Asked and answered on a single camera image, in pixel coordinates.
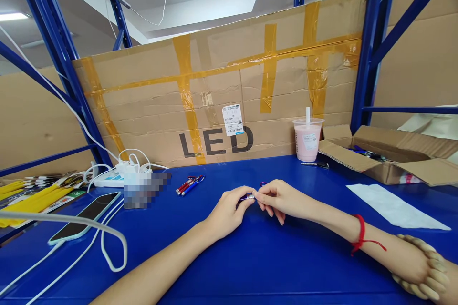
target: left hand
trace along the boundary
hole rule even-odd
[[[254,188],[241,186],[232,191],[224,192],[208,218],[202,222],[205,232],[214,241],[217,241],[237,229],[242,223],[246,209],[253,205],[255,200],[244,200],[236,209],[237,203],[241,197],[255,191]]]

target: white straw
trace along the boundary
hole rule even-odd
[[[310,124],[310,107],[305,108],[305,122]]]

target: blue tabletop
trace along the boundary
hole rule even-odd
[[[127,267],[110,271],[100,250],[100,238],[84,258],[48,290],[38,304],[86,304],[120,277],[205,219],[221,193],[241,185],[283,179],[309,196],[363,218],[392,234],[411,234],[433,245],[457,263],[458,192],[450,186],[425,184],[385,186],[452,231],[401,229],[392,226],[345,187],[374,184],[375,180],[323,157],[330,169],[301,166],[295,156],[207,164],[168,170],[170,185],[148,209],[122,209],[110,222],[128,242]],[[206,175],[185,197],[178,188],[188,176]],[[92,194],[117,191],[98,188]],[[60,214],[78,214],[94,198],[85,195]],[[47,241],[64,224],[41,223],[0,249],[0,289],[45,256]],[[0,304],[24,304],[63,272],[88,246],[95,233],[66,242],[49,259],[26,275]],[[117,238],[105,236],[115,266],[122,264]],[[363,252],[350,256],[351,245],[331,231],[306,220],[287,216],[282,227],[257,205],[251,206],[241,226],[204,251],[164,295],[161,304],[423,304],[404,292],[390,273]]]

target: blue metal shelf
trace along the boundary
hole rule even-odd
[[[125,48],[132,47],[132,42],[129,36],[126,21],[124,19],[121,4],[119,0],[110,1],[113,6],[116,22],[119,28],[119,37],[116,39],[114,49],[120,49],[122,42],[124,43]],[[29,65],[22,57],[17,55],[2,42],[0,42],[0,54],[8,59],[11,63],[13,63],[16,67],[21,69],[24,73],[29,75],[36,82],[38,82],[47,91],[55,95],[59,100],[62,100],[63,98],[79,115],[82,122],[87,127],[90,135],[103,145],[104,142],[102,140],[102,136],[100,135],[100,132],[97,128],[91,109],[87,103],[83,89],[78,80],[78,76],[76,75],[76,71],[72,65],[72,61],[77,60],[79,55],[76,51],[67,24],[65,23],[58,1],[27,0],[27,2],[43,36],[43,40],[49,51],[57,73],[61,78],[65,92],[61,91],[49,80],[48,83],[31,65]],[[89,136],[86,135],[84,130],[83,133],[86,137],[88,145],[0,170],[0,177],[32,168],[37,165],[54,161],[88,149],[91,150],[96,163],[104,163],[111,166],[111,159],[107,151],[94,144]]]
[[[386,36],[392,0],[367,0],[359,68],[354,93],[352,132],[370,125],[372,112],[458,114],[458,107],[374,107],[380,62],[430,0],[414,0]],[[302,3],[294,0],[294,5]]]

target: plastic cup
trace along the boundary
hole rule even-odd
[[[296,156],[304,162],[313,162],[318,155],[318,141],[320,140],[321,127],[324,119],[311,118],[310,123],[305,119],[296,119]]]

